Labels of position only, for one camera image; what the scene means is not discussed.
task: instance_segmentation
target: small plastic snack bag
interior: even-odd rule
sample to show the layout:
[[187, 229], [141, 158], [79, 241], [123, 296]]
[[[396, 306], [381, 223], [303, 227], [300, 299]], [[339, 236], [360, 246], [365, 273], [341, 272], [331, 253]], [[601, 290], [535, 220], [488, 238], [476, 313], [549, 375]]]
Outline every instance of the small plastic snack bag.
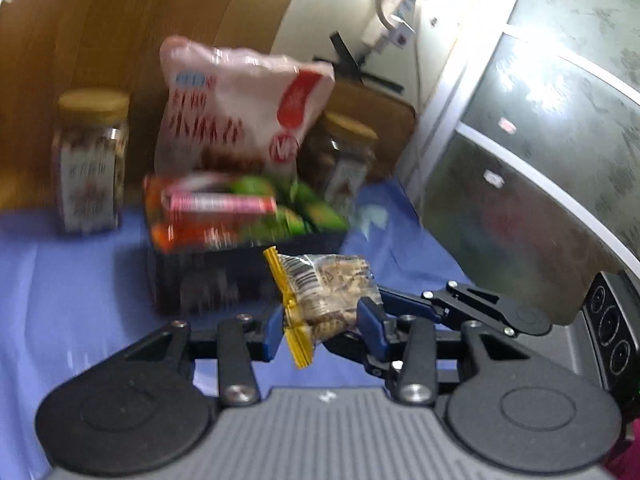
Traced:
[[356, 327], [358, 300], [382, 304], [369, 264], [342, 254], [278, 254], [264, 251], [282, 293], [284, 334], [298, 368], [309, 366], [315, 345]]

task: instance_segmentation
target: metal bolt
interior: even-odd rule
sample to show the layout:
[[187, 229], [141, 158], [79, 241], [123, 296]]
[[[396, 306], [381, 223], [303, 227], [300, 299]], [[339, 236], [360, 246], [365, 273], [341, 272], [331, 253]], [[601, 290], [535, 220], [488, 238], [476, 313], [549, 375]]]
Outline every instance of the metal bolt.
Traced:
[[400, 397], [405, 402], [426, 402], [431, 399], [431, 390], [424, 384], [405, 384], [400, 388]]
[[225, 397], [233, 402], [250, 402], [255, 399], [255, 388], [246, 384], [232, 384], [225, 390]]

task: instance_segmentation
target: black circular cover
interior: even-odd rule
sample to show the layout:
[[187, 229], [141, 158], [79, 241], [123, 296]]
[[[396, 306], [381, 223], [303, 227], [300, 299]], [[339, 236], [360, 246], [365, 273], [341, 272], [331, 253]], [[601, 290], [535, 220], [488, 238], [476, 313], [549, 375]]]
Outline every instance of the black circular cover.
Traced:
[[66, 469], [122, 476], [158, 468], [186, 452], [209, 425], [206, 397], [162, 365], [121, 362], [51, 392], [36, 414], [48, 458]]
[[591, 465], [616, 442], [611, 396], [546, 360], [491, 362], [452, 394], [447, 421], [472, 451], [520, 472]]

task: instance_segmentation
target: glass jar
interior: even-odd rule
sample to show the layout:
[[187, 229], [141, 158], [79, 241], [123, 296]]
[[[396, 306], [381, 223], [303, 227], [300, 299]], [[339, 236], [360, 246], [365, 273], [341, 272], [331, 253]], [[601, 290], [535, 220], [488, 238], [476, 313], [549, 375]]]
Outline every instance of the glass jar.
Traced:
[[358, 121], [325, 113], [298, 155], [298, 174], [328, 204], [350, 215], [353, 201], [376, 161], [376, 133]]
[[56, 205], [65, 232], [120, 225], [129, 126], [129, 96], [87, 88], [62, 94], [52, 147]]

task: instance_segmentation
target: wooden panel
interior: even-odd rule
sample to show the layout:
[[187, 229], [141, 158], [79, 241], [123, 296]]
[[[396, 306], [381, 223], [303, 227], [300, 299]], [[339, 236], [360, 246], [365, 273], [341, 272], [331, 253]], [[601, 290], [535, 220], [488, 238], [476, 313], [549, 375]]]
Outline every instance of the wooden panel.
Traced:
[[352, 117], [376, 131], [380, 140], [376, 165], [369, 177], [377, 180], [390, 176], [414, 132], [414, 108], [373, 88], [338, 80], [327, 109]]
[[79, 86], [132, 93], [127, 185], [152, 169], [171, 34], [268, 52], [290, 0], [14, 0], [0, 6], [0, 209], [49, 200], [55, 101]]

